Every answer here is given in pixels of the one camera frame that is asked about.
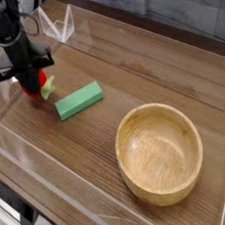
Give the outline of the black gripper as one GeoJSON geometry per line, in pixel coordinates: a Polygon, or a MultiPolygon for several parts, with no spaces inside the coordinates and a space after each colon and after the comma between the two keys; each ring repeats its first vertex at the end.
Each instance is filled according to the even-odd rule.
{"type": "Polygon", "coordinates": [[[51,48],[33,43],[23,28],[22,17],[31,15],[20,12],[19,0],[0,0],[0,46],[5,51],[0,57],[0,81],[15,76],[22,90],[32,95],[40,92],[41,68],[54,64],[51,48]]]}

